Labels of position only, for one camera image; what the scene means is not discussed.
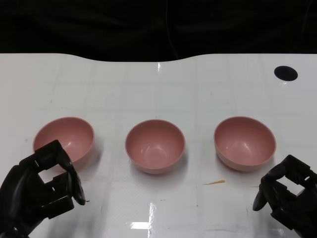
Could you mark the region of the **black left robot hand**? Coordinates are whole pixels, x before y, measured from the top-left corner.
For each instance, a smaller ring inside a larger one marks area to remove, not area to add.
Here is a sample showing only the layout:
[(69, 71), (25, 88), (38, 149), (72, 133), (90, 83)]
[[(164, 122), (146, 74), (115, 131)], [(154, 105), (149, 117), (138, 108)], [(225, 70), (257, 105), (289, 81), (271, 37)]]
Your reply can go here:
[(81, 180), (58, 140), (12, 167), (0, 187), (0, 236), (27, 238), (46, 218), (85, 205)]

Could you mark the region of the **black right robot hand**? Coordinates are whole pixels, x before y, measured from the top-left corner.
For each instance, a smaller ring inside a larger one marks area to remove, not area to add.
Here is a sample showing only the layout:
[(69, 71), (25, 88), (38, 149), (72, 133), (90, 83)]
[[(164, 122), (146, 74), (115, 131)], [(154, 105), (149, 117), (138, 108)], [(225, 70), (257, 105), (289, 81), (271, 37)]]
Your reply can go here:
[[(304, 189), (297, 195), (278, 180), (287, 178)], [(310, 166), (288, 155), (261, 178), (253, 210), (259, 211), (266, 204), (271, 216), (302, 238), (317, 236), (317, 175)]]

